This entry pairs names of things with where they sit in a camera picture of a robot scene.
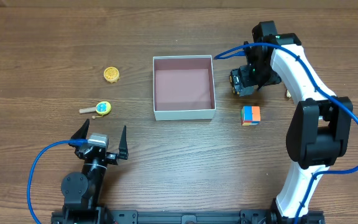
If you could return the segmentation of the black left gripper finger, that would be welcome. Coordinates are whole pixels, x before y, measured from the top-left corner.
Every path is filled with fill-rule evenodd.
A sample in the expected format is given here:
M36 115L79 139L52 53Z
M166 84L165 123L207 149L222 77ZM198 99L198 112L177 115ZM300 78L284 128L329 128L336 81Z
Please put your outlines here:
M127 127L124 126L119 142L119 155L118 158L128 160L128 146L127 146Z
M71 139L86 139L89 126L90 120L86 119L81 128L72 135Z

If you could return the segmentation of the yellow grey toy truck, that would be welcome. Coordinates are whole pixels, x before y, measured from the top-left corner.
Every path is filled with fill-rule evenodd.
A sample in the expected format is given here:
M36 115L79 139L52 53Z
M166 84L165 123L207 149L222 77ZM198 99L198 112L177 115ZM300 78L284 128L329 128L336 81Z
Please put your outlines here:
M255 82L249 78L247 70L233 69L229 76L232 92L240 97L252 95Z

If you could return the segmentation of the colourful puzzle cube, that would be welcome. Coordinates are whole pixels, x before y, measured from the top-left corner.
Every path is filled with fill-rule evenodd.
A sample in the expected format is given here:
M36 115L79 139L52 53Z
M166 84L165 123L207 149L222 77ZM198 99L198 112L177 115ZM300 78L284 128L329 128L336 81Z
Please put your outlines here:
M261 121L259 106L243 106L241 110L241 125L255 126Z

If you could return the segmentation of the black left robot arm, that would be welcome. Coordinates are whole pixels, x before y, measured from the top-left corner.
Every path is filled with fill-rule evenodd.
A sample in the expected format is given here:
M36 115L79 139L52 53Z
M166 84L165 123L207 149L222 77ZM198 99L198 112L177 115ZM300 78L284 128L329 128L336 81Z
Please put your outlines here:
M75 155L84 164L80 172L72 172L62 180L64 204L60 213L52 214L52 224L116 222L108 207L99 204L99 196L108 165L128 159L127 128L123 127L119 152L113 153L108 151L107 135L93 133L87 136L89 125L87 119L71 137L73 142L69 145L75 148Z

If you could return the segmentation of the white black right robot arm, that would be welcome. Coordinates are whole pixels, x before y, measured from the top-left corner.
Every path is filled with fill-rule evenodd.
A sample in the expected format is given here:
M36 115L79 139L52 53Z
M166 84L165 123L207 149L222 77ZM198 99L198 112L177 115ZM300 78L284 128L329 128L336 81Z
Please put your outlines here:
M274 21L252 29L254 46L246 46L243 65L231 72L232 90L253 94L267 85L284 83L296 110L286 135L291 159L283 189L272 202L267 223L311 223L311 196L322 177L347 150L351 118L329 97L335 97L308 62L294 33L279 34Z

